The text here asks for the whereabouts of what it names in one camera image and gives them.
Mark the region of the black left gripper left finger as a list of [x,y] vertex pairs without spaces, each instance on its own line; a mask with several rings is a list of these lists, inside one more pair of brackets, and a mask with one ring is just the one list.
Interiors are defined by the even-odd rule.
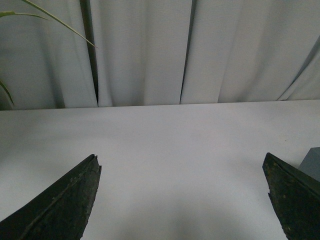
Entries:
[[2,240],[79,240],[96,199],[102,167],[91,154],[0,222]]

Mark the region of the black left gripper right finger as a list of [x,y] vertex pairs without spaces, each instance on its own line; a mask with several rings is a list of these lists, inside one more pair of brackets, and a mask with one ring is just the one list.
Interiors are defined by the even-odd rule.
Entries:
[[269,199],[289,240],[320,238],[320,182],[271,153],[262,169]]

